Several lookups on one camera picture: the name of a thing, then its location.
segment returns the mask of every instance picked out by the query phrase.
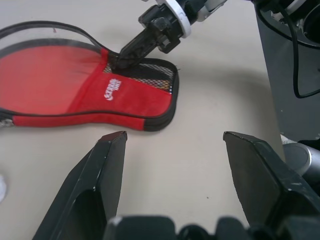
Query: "printed logo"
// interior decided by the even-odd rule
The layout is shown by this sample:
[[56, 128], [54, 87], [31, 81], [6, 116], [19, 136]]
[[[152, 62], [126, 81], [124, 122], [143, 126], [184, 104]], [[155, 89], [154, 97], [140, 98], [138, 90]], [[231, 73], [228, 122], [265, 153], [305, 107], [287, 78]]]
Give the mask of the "printed logo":
[[114, 99], [112, 94], [114, 93], [114, 91], [119, 90], [120, 85], [121, 85], [121, 81], [115, 78], [111, 79], [108, 84], [108, 87], [105, 90], [105, 94], [104, 94], [105, 99], [107, 99], [108, 101], [112, 101]]

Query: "black trim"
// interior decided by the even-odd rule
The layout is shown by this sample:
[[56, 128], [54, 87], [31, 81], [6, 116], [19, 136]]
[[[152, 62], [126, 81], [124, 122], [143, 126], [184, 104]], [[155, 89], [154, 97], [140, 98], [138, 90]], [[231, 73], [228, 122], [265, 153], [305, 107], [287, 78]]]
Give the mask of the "black trim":
[[[56, 29], [69, 30], [88, 38], [93, 45], [85, 42], [81, 42], [81, 41], [69, 40], [64, 38], [35, 39], [35, 40], [28, 40], [28, 41], [16, 43], [14, 45], [8, 46], [0, 50], [0, 58], [25, 48], [48, 46], [48, 45], [69, 46], [71, 42], [72, 42], [72, 45], [76, 47], [90, 49], [95, 52], [99, 52], [101, 48], [103, 48], [108, 51], [109, 55], [114, 55], [114, 56], [119, 55], [118, 53], [111, 51], [105, 46], [103, 46], [101, 43], [96, 41], [91, 35], [89, 35], [86, 31], [82, 30], [81, 28], [73, 25], [61, 23], [61, 22], [55, 22], [55, 21], [27, 21], [27, 22], [11, 25], [0, 30], [0, 39], [10, 34], [13, 34], [15, 32], [26, 30], [26, 29], [32, 29], [32, 28], [56, 28]], [[177, 98], [178, 98], [178, 89], [179, 89], [178, 70], [176, 66], [171, 62], [162, 60], [162, 59], [156, 59], [156, 58], [145, 58], [141, 61], [141, 64], [159, 65], [161, 67], [168, 68], [171, 71], [173, 71], [171, 103], [168, 110], [164, 114], [161, 114], [158, 116], [146, 117], [146, 116], [139, 116], [139, 115], [133, 115], [133, 114], [127, 114], [127, 113], [115, 112], [115, 111], [95, 110], [95, 111], [65, 113], [60, 115], [55, 115], [55, 114], [42, 115], [42, 114], [15, 112], [15, 111], [7, 110], [4, 108], [0, 108], [0, 117], [7, 116], [6, 117], [7, 119], [12, 119], [13, 116], [58, 118], [58, 117], [70, 117], [70, 116], [87, 115], [87, 114], [115, 114], [115, 115], [127, 116], [132, 118], [145, 119], [145, 123], [144, 123], [145, 131], [153, 132], [153, 131], [161, 130], [172, 121], [175, 114]]]

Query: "gray panel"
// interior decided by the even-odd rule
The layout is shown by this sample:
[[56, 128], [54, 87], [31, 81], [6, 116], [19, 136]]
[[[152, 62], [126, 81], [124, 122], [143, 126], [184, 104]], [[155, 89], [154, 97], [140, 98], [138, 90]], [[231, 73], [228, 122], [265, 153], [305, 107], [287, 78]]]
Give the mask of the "gray panel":
[[[268, 29], [259, 19], [258, 27], [280, 132], [294, 141], [318, 139], [320, 94], [304, 99], [295, 97], [292, 42]], [[287, 30], [280, 23], [277, 27]], [[300, 45], [299, 63], [300, 94], [319, 89], [320, 50]]]

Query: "white table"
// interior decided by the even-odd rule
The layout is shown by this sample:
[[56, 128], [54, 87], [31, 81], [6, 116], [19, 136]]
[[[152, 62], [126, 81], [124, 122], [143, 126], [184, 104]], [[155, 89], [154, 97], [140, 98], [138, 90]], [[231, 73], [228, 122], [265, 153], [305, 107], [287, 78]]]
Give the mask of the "white table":
[[[32, 20], [79, 26], [119, 51], [143, 28], [138, 17], [154, 2], [140, 0], [2, 0], [0, 28]], [[0, 239], [31, 239], [69, 171], [102, 136], [127, 130], [120, 215], [168, 215], [177, 229], [188, 223], [211, 233], [221, 216], [247, 224], [238, 200], [224, 131], [281, 140], [254, 6], [230, 0], [165, 55], [176, 64], [176, 115], [164, 130], [138, 132], [88, 124], [0, 130], [0, 173], [8, 193], [0, 204]]]

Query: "black mesh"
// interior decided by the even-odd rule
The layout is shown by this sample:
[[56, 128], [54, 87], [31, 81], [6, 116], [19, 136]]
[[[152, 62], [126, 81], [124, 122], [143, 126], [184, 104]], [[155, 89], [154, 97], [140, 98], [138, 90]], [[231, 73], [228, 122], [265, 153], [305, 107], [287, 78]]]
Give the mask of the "black mesh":
[[136, 66], [121, 70], [112, 70], [108, 63], [103, 71], [134, 79], [170, 94], [177, 74], [177, 70], [171, 65], [166, 65], [163, 60], [157, 59], [144, 59]]

